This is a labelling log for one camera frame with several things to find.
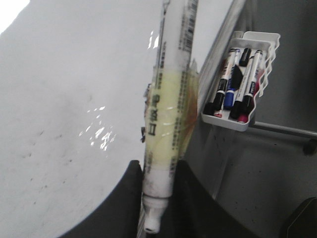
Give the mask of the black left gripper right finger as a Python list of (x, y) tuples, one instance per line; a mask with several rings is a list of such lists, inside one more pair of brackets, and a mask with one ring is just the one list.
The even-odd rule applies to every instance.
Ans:
[(173, 194), (168, 205), (173, 238), (257, 238), (223, 207), (201, 185), (188, 163), (178, 162)]

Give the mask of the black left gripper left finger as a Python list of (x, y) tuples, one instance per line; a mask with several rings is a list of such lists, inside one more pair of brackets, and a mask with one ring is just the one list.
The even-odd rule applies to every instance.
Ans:
[(141, 207), (142, 170), (139, 161), (129, 162), (109, 196), (87, 218), (62, 238), (135, 238)]

